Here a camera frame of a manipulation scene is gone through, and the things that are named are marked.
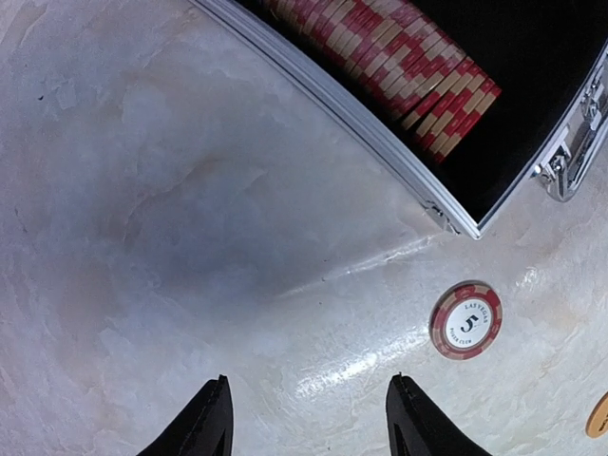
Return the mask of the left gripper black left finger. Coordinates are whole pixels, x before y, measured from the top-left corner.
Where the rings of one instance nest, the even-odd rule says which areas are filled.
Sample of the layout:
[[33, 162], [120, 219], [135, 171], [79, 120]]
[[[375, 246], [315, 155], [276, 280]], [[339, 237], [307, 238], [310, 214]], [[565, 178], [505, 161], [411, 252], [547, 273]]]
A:
[[234, 407], [225, 375], [207, 381], [138, 456], [232, 454]]

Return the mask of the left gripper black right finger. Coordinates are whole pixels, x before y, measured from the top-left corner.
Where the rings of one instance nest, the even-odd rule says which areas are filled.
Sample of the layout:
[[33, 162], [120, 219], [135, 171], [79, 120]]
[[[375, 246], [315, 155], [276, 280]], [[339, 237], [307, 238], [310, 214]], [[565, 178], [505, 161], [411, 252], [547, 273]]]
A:
[[409, 376], [394, 375], [386, 397], [391, 455], [490, 456], [469, 439]]

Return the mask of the red poker chip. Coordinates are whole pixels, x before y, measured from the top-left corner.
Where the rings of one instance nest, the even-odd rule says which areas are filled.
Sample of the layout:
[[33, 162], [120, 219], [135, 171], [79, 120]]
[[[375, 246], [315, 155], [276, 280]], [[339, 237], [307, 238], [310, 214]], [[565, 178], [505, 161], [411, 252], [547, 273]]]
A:
[[502, 302], [494, 289], [480, 280], [466, 280], [439, 298], [428, 332], [442, 356], [464, 361], [487, 350], [502, 324]]

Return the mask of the aluminium poker chip case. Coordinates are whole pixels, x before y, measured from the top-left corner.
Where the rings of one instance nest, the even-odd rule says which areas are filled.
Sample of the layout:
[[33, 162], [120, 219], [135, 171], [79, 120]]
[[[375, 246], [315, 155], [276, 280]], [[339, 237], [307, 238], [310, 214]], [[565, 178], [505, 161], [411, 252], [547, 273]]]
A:
[[480, 238], [526, 179], [573, 198], [607, 142], [603, 1], [203, 1]]

